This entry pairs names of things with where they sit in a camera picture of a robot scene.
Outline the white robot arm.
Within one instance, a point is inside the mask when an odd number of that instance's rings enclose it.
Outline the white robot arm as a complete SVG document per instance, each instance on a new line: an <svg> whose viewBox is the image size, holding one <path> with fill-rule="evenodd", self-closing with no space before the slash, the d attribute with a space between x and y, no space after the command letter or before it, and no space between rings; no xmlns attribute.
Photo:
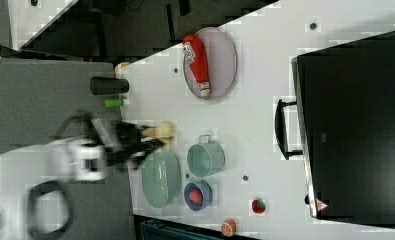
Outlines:
<svg viewBox="0 0 395 240"><path fill-rule="evenodd" d="M0 154L0 240L132 240L128 167L163 146L156 127L68 119L83 133Z"/></svg>

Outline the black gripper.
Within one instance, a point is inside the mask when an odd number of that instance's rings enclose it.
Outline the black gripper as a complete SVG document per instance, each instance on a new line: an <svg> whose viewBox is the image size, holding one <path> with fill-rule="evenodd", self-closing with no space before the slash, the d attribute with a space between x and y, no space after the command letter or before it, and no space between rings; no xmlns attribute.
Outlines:
<svg viewBox="0 0 395 240"><path fill-rule="evenodd" d="M148 129L147 125L110 121L88 114L84 122L86 137L103 147L108 166L130 162L137 170L148 155L164 146L157 139L141 142L141 132Z"/></svg>

